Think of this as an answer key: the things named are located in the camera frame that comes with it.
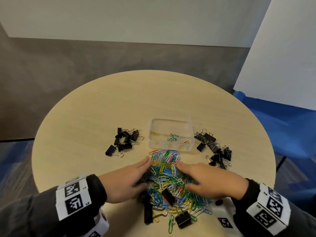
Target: sleeve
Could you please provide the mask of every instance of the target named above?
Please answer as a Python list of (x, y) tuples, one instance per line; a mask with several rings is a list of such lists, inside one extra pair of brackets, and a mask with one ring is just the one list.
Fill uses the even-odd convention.
[[(261, 224), (262, 222), (259, 222), (259, 218), (255, 219), (247, 212), (247, 209), (257, 202), (257, 199), (259, 198), (258, 196), (260, 194), (260, 185), (253, 180), (248, 179), (248, 181), (249, 186), (243, 198), (241, 200), (236, 200), (232, 198), (232, 201), (236, 207), (236, 214), (233, 216), (234, 223), (245, 237), (273, 236), (273, 234), (268, 231), (268, 228), (264, 227), (264, 225)], [(288, 203), (290, 207), (290, 219), (288, 226), (275, 236), (316, 236), (316, 219), (296, 207), (294, 204), (290, 202)]]
[(0, 209), (1, 237), (84, 235), (95, 226), (94, 218), (106, 201), (106, 192), (96, 175), (87, 176), (91, 204), (59, 221), (56, 210), (57, 186), (28, 196)]

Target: table top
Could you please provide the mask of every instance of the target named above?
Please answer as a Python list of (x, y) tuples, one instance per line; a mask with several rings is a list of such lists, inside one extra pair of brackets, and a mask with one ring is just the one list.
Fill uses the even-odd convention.
[[(232, 150), (232, 167), (243, 177), (274, 186), (276, 164), (266, 131), (252, 112), (223, 89), (204, 80), (175, 72), (139, 70), (96, 79), (65, 96), (42, 122), (33, 146), (32, 168), (39, 192), (82, 173), (100, 175), (143, 159), (148, 146), (149, 122), (157, 112), (190, 112), (193, 129), (203, 128)], [(106, 156), (117, 127), (140, 129), (145, 137), (123, 158)], [(181, 152), (186, 163), (207, 163), (205, 148)], [(161, 236), (168, 234), (168, 218), (146, 226), (143, 207), (135, 200), (106, 203), (110, 222), (106, 236)], [(176, 236), (225, 236), (215, 215), (198, 221)]]

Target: chair leg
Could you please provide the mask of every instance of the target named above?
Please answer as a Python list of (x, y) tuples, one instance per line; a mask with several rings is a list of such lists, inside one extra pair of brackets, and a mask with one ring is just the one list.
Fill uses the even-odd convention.
[(279, 170), (279, 168), (281, 167), (281, 165), (283, 164), (283, 162), (285, 161), (285, 159), (286, 159), (286, 156), (283, 156), (283, 157), (282, 157), (282, 160), (279, 162), (279, 164), (278, 164), (277, 167), (276, 167), (276, 171)]

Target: white board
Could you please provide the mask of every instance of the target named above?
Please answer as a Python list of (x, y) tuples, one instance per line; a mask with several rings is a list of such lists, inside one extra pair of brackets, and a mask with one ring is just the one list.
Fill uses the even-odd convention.
[(316, 110), (316, 0), (272, 0), (236, 91)]
[(271, 0), (0, 0), (9, 37), (250, 47)]

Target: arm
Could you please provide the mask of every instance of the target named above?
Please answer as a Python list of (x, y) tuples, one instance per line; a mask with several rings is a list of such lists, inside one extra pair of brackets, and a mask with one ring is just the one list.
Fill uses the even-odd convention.
[(86, 178), (91, 204), (59, 220), (57, 186), (14, 201), (0, 209), (0, 236), (80, 236), (96, 226), (95, 217), (105, 203), (120, 203), (139, 194), (147, 184), (135, 185), (151, 164), (149, 158), (122, 169)]
[[(273, 236), (255, 220), (247, 210), (257, 202), (260, 185), (231, 171), (212, 167), (204, 163), (188, 165), (178, 162), (177, 168), (191, 175), (199, 185), (189, 183), (186, 188), (211, 199), (232, 198), (236, 207), (233, 216), (236, 227), (245, 236)], [(290, 220), (288, 226), (277, 237), (316, 236), (316, 219), (289, 202)]]

